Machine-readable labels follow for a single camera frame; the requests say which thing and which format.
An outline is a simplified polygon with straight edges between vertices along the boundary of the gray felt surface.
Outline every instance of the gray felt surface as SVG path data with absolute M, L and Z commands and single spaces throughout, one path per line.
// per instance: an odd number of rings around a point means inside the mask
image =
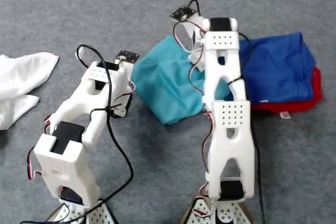
M 42 133 L 43 118 L 72 94 L 85 71 L 75 48 L 89 43 L 106 57 L 120 49 L 145 55 L 171 34 L 168 14 L 187 1 L 0 0 L 0 53 L 60 56 L 50 79 L 31 92 L 40 97 L 39 104 L 0 132 L 0 223 L 44 220 L 59 205 L 41 178 L 27 180 L 25 159 Z M 205 17 L 235 17 L 239 30 L 251 38 L 303 32 L 322 70 L 325 98 L 291 120 L 254 115 L 266 218 L 271 224 L 335 223 L 335 0 L 199 1 Z M 80 121 L 88 122 L 87 117 Z M 131 185 L 109 202 L 120 223 L 178 223 L 204 181 L 200 146 L 208 127 L 203 115 L 162 126 L 135 95 L 128 116 L 113 120 L 135 170 Z M 129 175 L 107 130 L 89 158 L 103 196 Z M 257 191 L 246 203 L 260 223 Z

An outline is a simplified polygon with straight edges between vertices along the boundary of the teal cloth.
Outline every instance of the teal cloth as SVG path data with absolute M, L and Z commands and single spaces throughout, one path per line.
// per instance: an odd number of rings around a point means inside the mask
M 141 99 L 162 124 L 172 124 L 196 115 L 202 109 L 202 94 L 188 81 L 192 64 L 172 36 L 158 43 L 133 69 L 132 81 Z M 197 68 L 192 83 L 203 90 L 204 73 Z M 215 97 L 224 99 L 230 93 L 226 82 L 219 83 Z

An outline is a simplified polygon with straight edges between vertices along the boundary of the folded cloth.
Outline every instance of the folded cloth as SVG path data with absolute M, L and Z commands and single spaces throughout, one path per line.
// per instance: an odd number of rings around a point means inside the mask
M 311 100 L 284 103 L 260 103 L 252 105 L 251 108 L 252 110 L 268 110 L 273 113 L 308 111 L 323 99 L 321 71 L 317 67 L 314 67 L 311 83 L 314 91 L 314 97 Z
M 0 55 L 0 130 L 37 104 L 38 97 L 24 94 L 49 78 L 58 58 L 47 52 L 15 59 Z
M 202 94 L 188 80 L 190 67 L 188 53 L 172 36 L 158 43 L 134 66 L 132 80 L 136 90 L 162 124 L 175 123 L 202 109 Z M 191 81 L 203 90 L 204 73 L 194 70 Z M 227 84 L 220 82 L 215 97 L 224 99 L 228 94 Z
M 253 52 L 244 68 L 248 97 L 252 104 L 307 101 L 314 97 L 311 78 L 315 59 L 302 34 L 251 40 Z M 249 43 L 240 42 L 240 62 L 246 61 Z
M 314 98 L 311 80 L 315 60 L 301 33 L 251 40 L 253 52 L 243 69 L 252 104 L 308 101 Z M 249 43 L 240 41 L 240 62 L 249 54 Z M 163 124 L 197 114 L 201 94 L 188 82 L 191 63 L 172 37 L 167 37 L 134 66 L 132 80 L 138 94 Z M 192 83 L 203 89 L 204 73 L 194 70 Z M 228 100 L 221 82 L 216 99 Z

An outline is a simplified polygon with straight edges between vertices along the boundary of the red cloth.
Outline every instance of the red cloth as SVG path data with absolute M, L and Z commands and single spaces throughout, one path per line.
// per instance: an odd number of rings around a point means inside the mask
M 273 113 L 280 113 L 285 111 L 303 112 L 310 110 L 323 98 L 321 71 L 317 67 L 314 67 L 311 82 L 314 91 L 314 98 L 312 100 L 301 102 L 261 103 L 252 105 L 252 110 L 269 110 Z

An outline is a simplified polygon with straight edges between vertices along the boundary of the white cloth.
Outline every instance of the white cloth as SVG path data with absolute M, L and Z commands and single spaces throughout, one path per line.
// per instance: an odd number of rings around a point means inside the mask
M 48 80 L 58 59 L 48 52 L 15 59 L 0 55 L 0 130 L 37 104 L 38 97 L 25 94 Z

